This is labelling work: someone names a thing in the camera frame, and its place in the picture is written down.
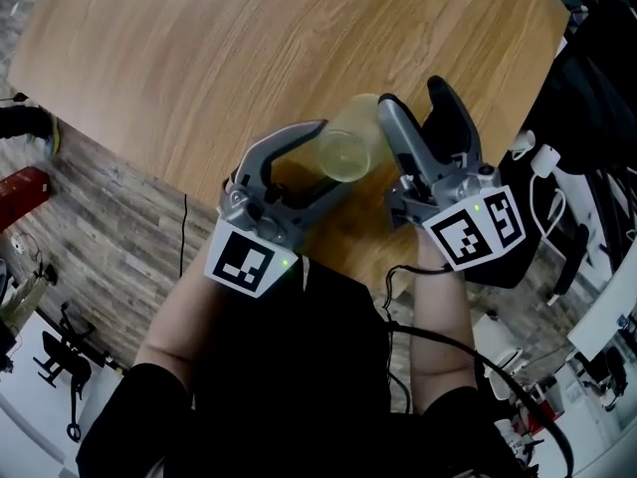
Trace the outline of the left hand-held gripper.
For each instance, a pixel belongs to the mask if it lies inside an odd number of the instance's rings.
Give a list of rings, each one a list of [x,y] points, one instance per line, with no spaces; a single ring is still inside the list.
[[[275,286],[297,281],[308,289],[310,260],[294,251],[349,192],[349,184],[328,176],[302,191],[277,184],[277,217],[249,188],[272,183],[272,163],[317,137],[326,119],[281,127],[256,141],[236,172],[222,185],[218,219],[207,252],[204,274],[236,292],[258,299]]]

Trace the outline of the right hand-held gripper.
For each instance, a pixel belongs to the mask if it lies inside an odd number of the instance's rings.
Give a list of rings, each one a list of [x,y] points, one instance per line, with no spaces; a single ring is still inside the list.
[[[432,110],[422,129],[394,95],[378,100],[380,126],[403,174],[388,190],[387,206],[395,229],[406,223],[423,229],[450,268],[462,271],[503,257],[525,240],[526,230],[500,171],[481,161],[479,134],[460,97],[439,76],[427,89]],[[467,165],[440,179],[442,163],[461,153]],[[426,185],[423,193],[417,178]]]

